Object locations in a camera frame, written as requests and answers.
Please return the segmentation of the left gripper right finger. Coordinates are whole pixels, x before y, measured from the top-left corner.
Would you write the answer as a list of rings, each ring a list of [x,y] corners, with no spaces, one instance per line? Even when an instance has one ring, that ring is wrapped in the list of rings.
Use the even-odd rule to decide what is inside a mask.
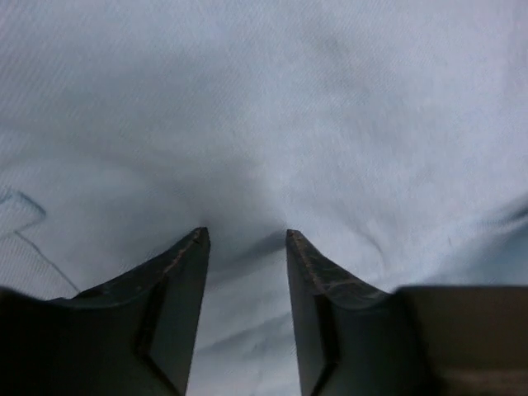
[[[387,293],[297,230],[285,247],[302,394],[526,394],[526,287]]]

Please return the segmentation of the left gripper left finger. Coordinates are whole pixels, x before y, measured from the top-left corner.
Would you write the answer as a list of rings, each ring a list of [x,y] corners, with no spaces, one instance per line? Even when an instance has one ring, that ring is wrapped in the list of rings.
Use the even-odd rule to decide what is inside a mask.
[[[2,394],[183,395],[209,256],[198,228],[71,299],[2,288]]]

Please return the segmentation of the light blue trousers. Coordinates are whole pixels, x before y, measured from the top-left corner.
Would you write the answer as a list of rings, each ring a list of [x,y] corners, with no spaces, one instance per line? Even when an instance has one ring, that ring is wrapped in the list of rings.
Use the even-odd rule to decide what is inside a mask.
[[[191,395],[299,393],[287,229],[386,290],[525,284],[526,2],[2,2],[2,284],[200,226]]]

